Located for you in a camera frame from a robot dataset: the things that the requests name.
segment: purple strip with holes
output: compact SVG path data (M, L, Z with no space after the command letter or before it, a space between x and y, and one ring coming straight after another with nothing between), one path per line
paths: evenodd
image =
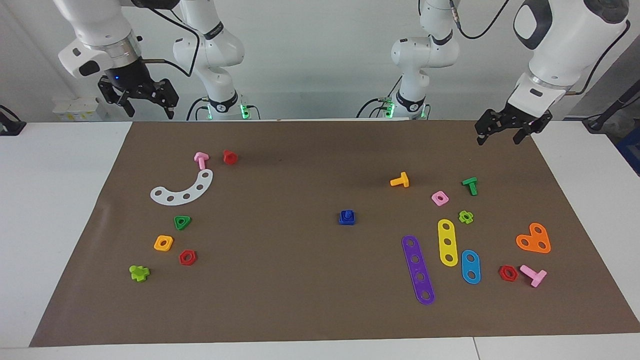
M427 272L427 264L420 251L420 243L415 236L407 235L402 239L402 248L406 258L406 266L409 267L409 274L413 282L415 297L422 305L431 305L436 300L433 293L431 279Z

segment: white curved strip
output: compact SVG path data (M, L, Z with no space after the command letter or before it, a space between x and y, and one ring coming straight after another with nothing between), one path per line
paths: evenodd
M213 171L208 168L198 173L198 178L187 190L181 192L171 192L163 186L158 186L151 190L151 199L160 205L178 206L188 204L199 198L211 185Z

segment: red hexagonal nut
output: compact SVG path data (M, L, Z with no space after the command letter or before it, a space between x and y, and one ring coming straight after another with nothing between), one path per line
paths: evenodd
M502 280L513 282L518 278L518 272L511 265L503 265L500 267L500 277Z
M179 258L180 258L180 264L187 265L187 266L195 263L197 259L196 252L193 250L183 251L182 254L180 254Z

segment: white table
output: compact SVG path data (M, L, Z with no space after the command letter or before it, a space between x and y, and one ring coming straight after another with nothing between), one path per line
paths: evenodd
M130 126L29 124L0 138L0 359L640 358L640 334L27 348ZM534 140L638 316L640 179L579 123Z

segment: pink t-shaped piece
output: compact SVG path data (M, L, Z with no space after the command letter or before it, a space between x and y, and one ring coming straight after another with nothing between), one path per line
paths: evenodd
M531 270L527 265L522 265L520 267L520 271L523 272L526 276L530 277L533 281L531 281L531 286L537 288L538 285L542 282L542 279L547 276L547 272L544 270L540 270L540 272L535 272Z
M431 200L433 200L437 206L443 206L449 202L449 197L444 192L436 192L431 196Z
M200 151L196 152L195 156L193 156L193 161L198 163L200 170L204 170L206 168L204 165L204 162L208 159L209 159L209 155Z

